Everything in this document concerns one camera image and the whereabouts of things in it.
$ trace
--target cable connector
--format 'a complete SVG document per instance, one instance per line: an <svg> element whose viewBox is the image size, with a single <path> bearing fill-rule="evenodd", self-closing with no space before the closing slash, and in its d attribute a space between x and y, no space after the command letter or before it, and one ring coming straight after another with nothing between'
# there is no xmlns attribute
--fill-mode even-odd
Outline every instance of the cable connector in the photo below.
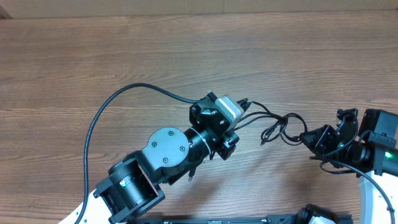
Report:
<svg viewBox="0 0 398 224"><path fill-rule="evenodd" d="M293 136L293 137L292 137L292 141L294 141L294 142L299 142L299 141L300 141L300 137L298 137L298 136Z"/></svg>
<svg viewBox="0 0 398 224"><path fill-rule="evenodd" d="M188 182L191 182L191 180L193 179L193 176L195 175L197 168L194 167L192 169L189 170L189 174L188 174Z"/></svg>
<svg viewBox="0 0 398 224"><path fill-rule="evenodd" d="M393 208L388 208L388 207L387 207L387 211L392 212L392 213L396 212L395 209L393 209Z"/></svg>
<svg viewBox="0 0 398 224"><path fill-rule="evenodd" d="M247 98L239 100L239 101L237 101L237 103L242 107L244 112L246 112L251 105L251 101L249 101Z"/></svg>

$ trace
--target green led light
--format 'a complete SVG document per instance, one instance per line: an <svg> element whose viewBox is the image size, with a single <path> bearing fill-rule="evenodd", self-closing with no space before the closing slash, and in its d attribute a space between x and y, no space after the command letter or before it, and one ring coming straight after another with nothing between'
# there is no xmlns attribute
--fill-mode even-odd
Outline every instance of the green led light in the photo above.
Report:
<svg viewBox="0 0 398 224"><path fill-rule="evenodd" d="M386 157L387 158L392 158L392 154L390 152L386 152Z"/></svg>
<svg viewBox="0 0 398 224"><path fill-rule="evenodd" d="M126 184L126 181L124 181L124 180L122 180L122 181L120 181L120 186L122 186L122 187L125 187L127 184Z"/></svg>

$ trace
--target black wire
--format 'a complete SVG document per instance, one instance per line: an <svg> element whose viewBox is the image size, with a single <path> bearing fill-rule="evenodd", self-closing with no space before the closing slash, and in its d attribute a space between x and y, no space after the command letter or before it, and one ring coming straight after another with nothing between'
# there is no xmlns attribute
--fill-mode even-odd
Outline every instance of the black wire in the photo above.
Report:
<svg viewBox="0 0 398 224"><path fill-rule="evenodd" d="M325 157L329 157L330 155L333 155L334 153L337 153L337 152L340 152L341 150L343 150L343 149L345 149L347 146L349 146L354 140L355 140L355 137L358 135L358 118L357 117L355 117L355 134L354 134L354 136L351 138L351 140L349 140L346 144L344 144L343 146L341 146L341 147L339 147L339 148L337 148L337 149L335 149L335 150L333 150L333 151L331 151L331 152L329 152L329 153L327 153L327 154L325 154L324 156Z"/></svg>
<svg viewBox="0 0 398 224"><path fill-rule="evenodd" d="M387 194L383 191L383 189L380 187L380 185L377 184L376 181L374 181L370 176L368 176L368 175L365 174L364 172L360 171L359 169L357 169L357 168L355 168L355 167L352 167L352 166L350 166L350 165L348 165L348 164L345 164L345 163L343 163L343 162L340 162L340 161L335 161L335 160L333 160L333 159L327 159L327 158L324 158L324 157L322 157L322 158L319 158L319 157L311 157L311 159L321 159L321 160L323 160L323 163L330 162L330 163L332 163L332 164L337 164L337 165L342 166L342 167L347 167L347 168L353 170L355 173L357 173L357 174L363 176L363 177L364 177L365 179L367 179L368 181L370 181L370 183L372 183L373 186L375 186L375 188L378 189L378 191L380 192L380 194L383 196L384 200L385 200L386 203L387 203L387 206L388 206L388 209L387 209L387 210L390 212L390 216L391 216L391 224L395 224L395 223L396 223L396 219L395 219L395 215L394 215L395 210L393 209L393 207L392 207L392 205L391 205L391 202L390 202L390 200L389 200Z"/></svg>
<svg viewBox="0 0 398 224"><path fill-rule="evenodd" d="M321 162L319 163L319 167L321 167L321 170L328 172L329 174L352 174L355 173L353 170L339 170L339 171L330 171L325 168L323 168L323 165L325 165L327 162Z"/></svg>
<svg viewBox="0 0 398 224"><path fill-rule="evenodd" d="M254 121L256 121L258 119L261 119L261 118L274 118L274 119L277 120L276 123L274 125L272 125L271 127L268 127L267 129L265 129L261 133L261 144L262 145L265 144L266 142L271 142L271 141L277 139L279 136L288 145L298 146L299 144L301 144L301 140L299 139L298 136L293 136L292 137L292 136L289 136L288 134L286 134L286 127L287 127L287 123L289 121L289 118L297 118L297 119L301 120L301 122L304 125L304 132L308 131L307 124L305 123L304 119L300 115L298 115L297 113L288 113L285 116L280 116L280 115L271 113L271 111L266 106L264 106L261 103L258 103L256 101L252 101L251 103L262 107L266 112L258 111L258 112L253 112L253 113L250 113L250 114L244 116L243 118L241 118L241 120L239 122L242 122L243 120L245 120L248 117L251 117L251 116L254 116L254 115L258 115L258 114L263 114L263 116L258 116L256 118L248 121L247 123L242 124L239 127L235 128L234 129L235 131L246 127L247 125L253 123ZM273 138L270 138L272 136L272 134L274 133L274 131L278 128L278 126L279 126L278 134L276 134ZM287 140L291 141L291 142L296 142L296 144L289 143L285 138Z"/></svg>
<svg viewBox="0 0 398 224"><path fill-rule="evenodd" d="M216 154L216 151L213 150L213 152L211 152L211 154L209 155L209 159L212 161L214 158L214 155Z"/></svg>
<svg viewBox="0 0 398 224"><path fill-rule="evenodd" d="M366 130L364 131L361 136L359 137L358 143L361 144L361 141L365 138L365 135L370 134L371 132L373 132L372 130Z"/></svg>
<svg viewBox="0 0 398 224"><path fill-rule="evenodd" d="M176 100L185 102L185 103L198 103L200 100L189 100L186 98L182 98L181 96L177 96L169 91L166 91L162 88L159 88L157 86L151 85L151 84L146 84L146 83L134 83L134 84L130 84L127 85L123 88L121 88L120 90L116 91L115 93L113 93L112 96L110 96L104 104L102 104L101 108L98 110L97 114L95 115L93 121L90 124L90 128L88 129L88 133L87 133L87 137L86 137L86 143L85 143L85 150L84 150L84 156L83 156L83 166L84 166L84 180L85 180L85 196L83 199L83 206L81 208L81 212L79 214L79 217L77 218L75 224L79 224L79 222L81 221L81 219L83 218L83 215L85 213L86 207L87 207L87 202L88 202L88 146L90 145L90 139L91 139L91 134L93 133L94 130L94 126L98 120L98 118L100 117L101 113L104 111L104 109L106 108L106 106L113 100L115 99L115 97L117 97L120 93L134 88L134 87L146 87L146 88L151 88L153 90L159 91L169 97L172 97Z"/></svg>

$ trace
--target wooden table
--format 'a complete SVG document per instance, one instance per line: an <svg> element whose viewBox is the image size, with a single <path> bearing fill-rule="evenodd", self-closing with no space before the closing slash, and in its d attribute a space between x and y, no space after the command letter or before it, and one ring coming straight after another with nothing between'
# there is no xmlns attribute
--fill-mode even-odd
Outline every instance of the wooden table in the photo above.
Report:
<svg viewBox="0 0 398 224"><path fill-rule="evenodd" d="M248 97L301 114L309 129L333 124L338 108L398 113L398 12L0 21L1 223L57 223L81 203L88 126L137 82L192 99ZM91 140L90 190L155 130L190 127L189 106L145 88L116 98ZM273 122L238 131L231 158L207 159L192 182L162 185L166 199L147 216L255 217L314 203L358 220L355 175L321 171L304 146L260 146Z"/></svg>

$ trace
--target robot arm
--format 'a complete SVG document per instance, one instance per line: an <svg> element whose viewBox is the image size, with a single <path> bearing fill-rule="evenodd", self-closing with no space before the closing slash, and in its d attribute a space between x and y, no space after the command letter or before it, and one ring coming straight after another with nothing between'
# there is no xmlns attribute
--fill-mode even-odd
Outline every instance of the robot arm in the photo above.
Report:
<svg viewBox="0 0 398 224"><path fill-rule="evenodd" d="M392 219L398 222L392 209L398 206L398 150L395 149L398 115L368 109L358 130L357 114L357 109L339 110L336 130L324 125L302 133L300 138L317 159L323 160L321 168L325 162L330 162L336 168L341 168L341 163L347 164L366 173L380 189L384 189L380 191L364 178L365 175L357 172L361 192L360 224L390 223ZM353 170L327 172L343 174Z"/></svg>
<svg viewBox="0 0 398 224"><path fill-rule="evenodd" d="M93 222L113 224L136 220L137 217L146 213L165 198L159 184L168 183L172 185L187 172L189 172L188 181L190 181L195 175L197 166L203 162L204 158L210 156L210 160L212 160L216 152L222 159L227 160L239 141L239 137L234 131L259 118L277 119L275 125L262 133L262 142L272 141L282 134L290 141L302 142L316 155L315 159L323 160L321 168L325 162L331 162L336 168L351 166L351 169L356 169L357 174L363 174L362 176L366 175L365 172L372 170L376 175L381 175L383 172L392 175L398 174L398 152L394 149L396 145L394 135L398 126L398 116L395 114L379 110L367 110L368 117L364 118L359 129L357 109L339 110L337 114L339 119L338 129L335 130L331 126L325 125L320 129L307 131L307 126L299 115L289 113L282 117L271 113L264 105L254 101L254 104L263 107L266 112L255 112L243 117L244 112L251 104L247 99L236 102L228 95L217 98L214 93L209 91L203 99L193 101L173 95L156 86L138 83L117 91L105 102L95 116L86 140L85 177L87 175L86 153L88 142L96 120L114 97L135 86L153 88L175 99L194 103L190 107L192 127L185 132L176 128L161 128L154 132L145 148L130 153L122 161L112 166L108 171L109 176L96 185L96 190L89 194L88 185L85 184L87 192L85 195L88 196L88 200L85 200L61 224ZM236 128L240 121L256 114L263 116L254 118ZM285 133L287 120L291 116L303 121L305 132L300 136L290 137ZM270 139L272 132L278 126L280 126L279 134ZM356 135L360 135L359 141L355 141ZM347 171L328 172L334 174L347 173ZM364 220L362 218L363 208L366 209L366 214L368 214L368 211L374 214L380 208L376 206L377 203L373 207L368 206L369 199L376 195L376 191L374 188L367 187L369 183L365 180L361 179L361 184L361 195L366 196L364 199L361 197L361 201L366 201L366 206L361 207L361 220ZM391 217L393 217L394 211L391 205L389 205L389 211ZM309 220L307 218L305 222L301 223L338 222L336 219L330 219L330 217L319 215L319 213L314 213L314 216L310 217Z"/></svg>
<svg viewBox="0 0 398 224"><path fill-rule="evenodd" d="M203 159L209 155L212 159L216 152L227 160L239 141L234 128L248 105L247 99L236 102L228 95L218 98L209 91L190 107L191 128L185 132L161 128L145 148L109 169L109 176L90 194L80 223L88 222L92 214L105 217L101 219L105 223L133 220L165 198L159 184L172 185L187 172L190 181ZM81 206L61 223L73 223Z"/></svg>

